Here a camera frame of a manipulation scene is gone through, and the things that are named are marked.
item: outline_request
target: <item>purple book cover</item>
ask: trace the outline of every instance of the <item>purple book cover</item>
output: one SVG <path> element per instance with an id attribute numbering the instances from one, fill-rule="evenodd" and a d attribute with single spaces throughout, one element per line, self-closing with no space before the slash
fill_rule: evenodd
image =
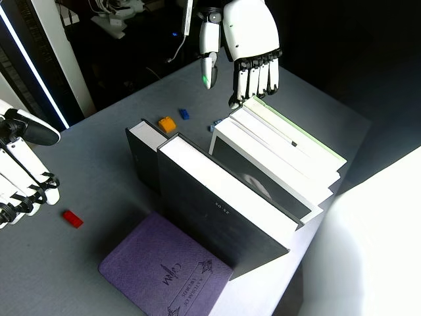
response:
<path id="1" fill-rule="evenodd" d="M 99 272 L 148 316 L 208 315 L 232 275 L 157 213 L 104 259 Z"/>

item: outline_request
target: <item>light strip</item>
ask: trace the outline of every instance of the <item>light strip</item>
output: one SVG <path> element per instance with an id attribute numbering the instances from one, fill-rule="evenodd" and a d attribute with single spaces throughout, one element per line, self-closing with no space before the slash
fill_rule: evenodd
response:
<path id="1" fill-rule="evenodd" d="M 14 31 L 14 28 L 13 28 L 11 22 L 7 18 L 7 15 L 6 15 L 6 13 L 4 12 L 4 10 L 1 6 L 0 6 L 0 16 L 3 19 L 3 21 L 5 22 L 7 29 L 11 33 L 11 36 L 13 37 L 14 42 L 19 47 L 19 50 L 20 50 L 21 54 L 23 55 L 26 62 L 28 63 L 28 66 L 31 68 L 32 72 L 34 73 L 35 78 L 37 78 L 37 81 L 38 81 L 39 85 L 41 86 L 42 90 L 44 91 L 45 95 L 47 96 L 47 98 L 50 101 L 51 105 L 53 106 L 54 110 L 56 111 L 57 115 L 61 119 L 61 122 L 63 123 L 64 127 L 69 128 L 69 125 L 67 124 L 66 119 L 64 118 L 63 114 L 61 114 L 59 107 L 57 107 L 57 104 L 55 103 L 53 97 L 49 93 L 49 91 L 48 91 L 47 87 L 45 86 L 44 82 L 42 81 L 41 76 L 39 75 L 38 71 L 36 70 L 33 62 L 31 61 L 31 58 L 29 57 L 28 53 L 25 50 L 25 47 L 22 45 L 22 42 L 20 41 L 20 39 L 18 37 L 18 34 L 16 34 L 16 32 Z"/>

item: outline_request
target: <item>red block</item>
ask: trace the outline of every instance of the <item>red block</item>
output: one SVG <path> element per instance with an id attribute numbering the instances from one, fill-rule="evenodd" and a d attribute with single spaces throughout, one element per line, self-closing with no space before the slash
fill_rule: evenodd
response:
<path id="1" fill-rule="evenodd" d="M 79 228 L 84 222 L 71 211 L 65 211 L 63 217 L 72 224 L 73 227 Z"/>

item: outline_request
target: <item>white robotic hand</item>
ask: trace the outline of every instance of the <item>white robotic hand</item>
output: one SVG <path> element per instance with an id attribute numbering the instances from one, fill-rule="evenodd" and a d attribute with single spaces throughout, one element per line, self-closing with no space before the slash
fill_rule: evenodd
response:
<path id="1" fill-rule="evenodd" d="M 230 107 L 239 107 L 246 99 L 273 94 L 279 87 L 278 58 L 282 55 L 278 29 L 264 0 L 233 0 L 222 13 L 210 8 L 201 13 L 200 34 L 203 83 L 214 86 L 218 74 L 220 23 L 224 27 L 227 54 L 234 61 L 234 94 Z"/>
<path id="2" fill-rule="evenodd" d="M 0 228 L 40 205 L 56 204 L 59 181 L 24 141 L 53 145 L 60 134 L 47 123 L 0 100 Z"/>

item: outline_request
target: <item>gray table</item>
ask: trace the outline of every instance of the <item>gray table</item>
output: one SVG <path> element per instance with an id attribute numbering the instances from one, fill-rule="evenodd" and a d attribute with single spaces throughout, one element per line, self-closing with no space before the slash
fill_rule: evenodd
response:
<path id="1" fill-rule="evenodd" d="M 1 315 L 139 315 L 97 272 L 108 252 L 160 206 L 136 177 L 124 129 L 169 115 L 179 132 L 208 150 L 207 126 L 230 112 L 233 66 L 222 57 L 219 69 L 211 91 L 193 63 L 63 132 L 59 144 L 36 149 L 61 180 L 61 200 L 0 231 Z M 368 121 L 284 69 L 280 87 L 265 101 L 348 159 L 343 175 Z M 183 121 L 179 108 L 191 119 Z M 66 209 L 83 219 L 81 228 L 62 219 Z M 289 254 L 229 282 L 212 315 L 271 315 L 321 220 L 296 233 Z"/>

